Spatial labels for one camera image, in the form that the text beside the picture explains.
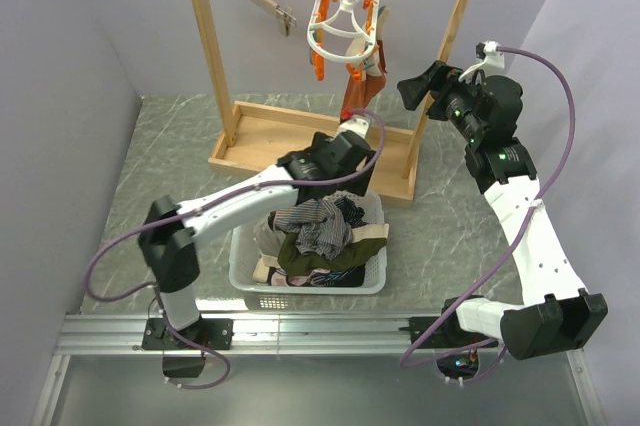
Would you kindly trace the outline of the orange white underwear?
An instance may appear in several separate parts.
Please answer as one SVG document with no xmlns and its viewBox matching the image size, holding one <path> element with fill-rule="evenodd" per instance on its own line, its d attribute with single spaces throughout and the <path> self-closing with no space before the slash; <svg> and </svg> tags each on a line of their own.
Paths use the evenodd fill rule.
<svg viewBox="0 0 640 426">
<path fill-rule="evenodd" d="M 341 122 L 349 120 L 354 109 L 366 109 L 370 101 L 385 87 L 387 68 L 383 36 L 389 16 L 390 9 L 382 6 L 377 17 L 376 47 L 373 54 L 361 65 L 347 64 L 349 79 L 340 111 Z"/>
</svg>

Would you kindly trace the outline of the white round clip hanger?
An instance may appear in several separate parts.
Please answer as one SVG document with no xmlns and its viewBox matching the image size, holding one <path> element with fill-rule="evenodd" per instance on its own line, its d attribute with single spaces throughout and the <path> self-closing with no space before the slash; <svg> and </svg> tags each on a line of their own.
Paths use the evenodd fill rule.
<svg viewBox="0 0 640 426">
<path fill-rule="evenodd" d="M 315 0 L 306 28 L 310 64 L 315 78 L 325 78 L 325 66 L 361 65 L 376 47 L 381 0 Z"/>
</svg>

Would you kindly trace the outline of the grey striped underwear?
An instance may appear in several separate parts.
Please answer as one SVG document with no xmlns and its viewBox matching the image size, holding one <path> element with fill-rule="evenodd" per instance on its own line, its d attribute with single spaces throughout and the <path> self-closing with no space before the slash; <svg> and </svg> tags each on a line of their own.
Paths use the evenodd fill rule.
<svg viewBox="0 0 640 426">
<path fill-rule="evenodd" d="M 297 234 L 295 245 L 302 254 L 315 252 L 327 259 L 335 257 L 352 240 L 352 228 L 328 200 L 309 200 L 278 210 L 273 226 L 287 234 Z"/>
</svg>

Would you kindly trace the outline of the olive green underwear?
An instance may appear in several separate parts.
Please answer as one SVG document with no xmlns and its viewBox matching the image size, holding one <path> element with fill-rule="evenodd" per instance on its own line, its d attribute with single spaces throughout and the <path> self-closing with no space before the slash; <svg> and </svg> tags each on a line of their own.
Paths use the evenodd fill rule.
<svg viewBox="0 0 640 426">
<path fill-rule="evenodd" d="M 387 223 L 369 224 L 353 229 L 352 241 L 349 243 L 355 244 L 355 263 L 363 263 L 365 265 L 385 248 L 388 242 L 389 229 L 390 226 Z M 341 267 L 345 269 L 350 267 L 350 264 L 345 265 L 338 258 L 341 252 L 346 251 L 346 246 L 349 243 L 335 257 L 327 259 L 315 252 L 302 254 L 295 245 L 297 237 L 297 234 L 288 234 L 277 256 L 278 265 L 289 275 L 302 276 L 316 269 L 339 270 Z"/>
</svg>

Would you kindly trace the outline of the beige underwear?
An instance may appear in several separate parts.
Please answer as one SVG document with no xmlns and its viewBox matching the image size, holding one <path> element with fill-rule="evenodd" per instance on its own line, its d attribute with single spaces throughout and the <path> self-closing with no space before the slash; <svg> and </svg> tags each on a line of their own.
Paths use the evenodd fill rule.
<svg viewBox="0 0 640 426">
<path fill-rule="evenodd" d="M 277 257 L 286 233 L 271 226 L 269 219 L 266 218 L 254 227 L 253 238 L 262 255 Z"/>
</svg>

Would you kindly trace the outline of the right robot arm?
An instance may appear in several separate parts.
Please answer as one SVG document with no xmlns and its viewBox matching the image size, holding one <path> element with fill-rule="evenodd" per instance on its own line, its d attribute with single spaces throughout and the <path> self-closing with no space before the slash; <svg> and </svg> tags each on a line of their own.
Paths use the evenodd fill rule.
<svg viewBox="0 0 640 426">
<path fill-rule="evenodd" d="M 583 348 L 608 305 L 575 273 L 543 203 L 546 188 L 515 136 L 521 85 L 503 75 L 487 76 L 480 66 L 462 71 L 436 61 L 397 88 L 408 110 L 432 96 L 428 117 L 450 122 L 464 138 L 466 167 L 500 223 L 522 290 L 521 304 L 511 305 L 481 297 L 472 287 L 451 300 L 412 345 L 440 330 L 455 346 L 474 336 L 500 342 L 517 360 Z"/>
</svg>

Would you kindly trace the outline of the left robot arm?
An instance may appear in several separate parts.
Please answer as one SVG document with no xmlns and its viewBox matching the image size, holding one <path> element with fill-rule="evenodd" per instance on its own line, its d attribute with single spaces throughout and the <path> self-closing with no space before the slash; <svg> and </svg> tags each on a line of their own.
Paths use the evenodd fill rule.
<svg viewBox="0 0 640 426">
<path fill-rule="evenodd" d="M 181 203 L 168 196 L 154 201 L 137 242 L 156 282 L 168 339 L 189 348 L 204 329 L 193 288 L 199 247 L 277 209 L 339 190 L 364 195 L 380 153 L 353 131 L 335 137 L 317 132 L 308 147 L 221 192 Z"/>
</svg>

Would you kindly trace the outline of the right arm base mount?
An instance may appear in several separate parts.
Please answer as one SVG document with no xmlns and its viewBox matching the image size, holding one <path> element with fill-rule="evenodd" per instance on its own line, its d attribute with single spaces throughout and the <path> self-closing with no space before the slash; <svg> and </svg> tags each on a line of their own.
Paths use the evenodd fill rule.
<svg viewBox="0 0 640 426">
<path fill-rule="evenodd" d="M 402 327 L 401 331 L 408 332 L 411 343 L 415 343 L 436 319 L 436 316 L 410 317 L 408 325 Z M 485 340 L 487 340 L 487 337 L 480 333 L 463 331 L 458 324 L 456 316 L 452 315 L 418 349 L 451 350 Z M 460 382 L 473 379 L 480 369 L 478 349 L 468 349 L 437 359 L 435 365 L 437 371 L 445 380 Z"/>
</svg>

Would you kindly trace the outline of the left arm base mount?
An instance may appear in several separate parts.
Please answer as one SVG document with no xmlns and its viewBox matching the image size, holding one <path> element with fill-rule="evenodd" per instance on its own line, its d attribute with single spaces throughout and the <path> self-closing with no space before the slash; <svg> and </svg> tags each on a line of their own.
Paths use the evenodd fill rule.
<svg viewBox="0 0 640 426">
<path fill-rule="evenodd" d="M 146 321 L 141 349 L 162 354 L 162 373 L 169 380 L 198 379 L 205 368 L 206 350 L 230 350 L 232 336 L 231 319 L 200 318 L 174 334 L 163 318 L 156 317 Z"/>
</svg>

